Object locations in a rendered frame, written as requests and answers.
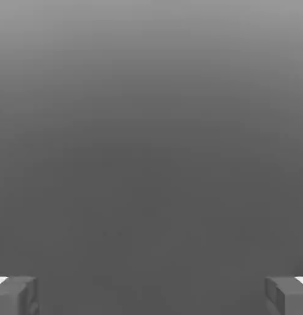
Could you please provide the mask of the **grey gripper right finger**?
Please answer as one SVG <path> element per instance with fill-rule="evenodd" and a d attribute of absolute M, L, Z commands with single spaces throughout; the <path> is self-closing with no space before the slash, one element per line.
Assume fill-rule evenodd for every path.
<path fill-rule="evenodd" d="M 303 276 L 266 277 L 268 315 L 303 315 Z"/>

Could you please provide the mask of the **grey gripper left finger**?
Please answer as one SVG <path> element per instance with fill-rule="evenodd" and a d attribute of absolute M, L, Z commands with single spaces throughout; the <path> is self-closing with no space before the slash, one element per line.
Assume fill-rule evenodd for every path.
<path fill-rule="evenodd" d="M 38 278 L 0 276 L 0 315 L 40 315 Z"/>

